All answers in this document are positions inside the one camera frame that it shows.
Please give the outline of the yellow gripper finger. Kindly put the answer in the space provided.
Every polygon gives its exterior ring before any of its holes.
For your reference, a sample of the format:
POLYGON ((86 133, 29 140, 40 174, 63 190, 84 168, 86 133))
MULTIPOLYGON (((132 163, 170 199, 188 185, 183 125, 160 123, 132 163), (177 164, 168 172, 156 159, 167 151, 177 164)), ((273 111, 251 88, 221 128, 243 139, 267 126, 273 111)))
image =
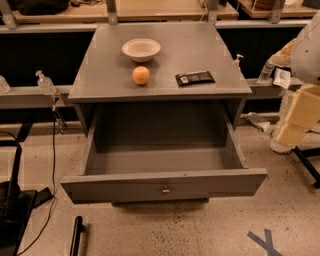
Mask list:
POLYGON ((294 95, 276 142, 295 147, 320 121, 320 86, 305 84, 294 95))

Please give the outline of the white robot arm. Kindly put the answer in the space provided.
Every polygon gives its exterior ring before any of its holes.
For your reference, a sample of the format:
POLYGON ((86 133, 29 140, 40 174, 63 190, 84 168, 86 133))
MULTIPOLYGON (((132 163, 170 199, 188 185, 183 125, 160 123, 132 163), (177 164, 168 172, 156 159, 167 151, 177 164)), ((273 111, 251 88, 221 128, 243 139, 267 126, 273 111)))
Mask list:
POLYGON ((284 94, 270 143, 273 151, 289 154, 320 121, 320 11, 271 60, 277 66, 289 67, 303 82, 294 93, 284 94))

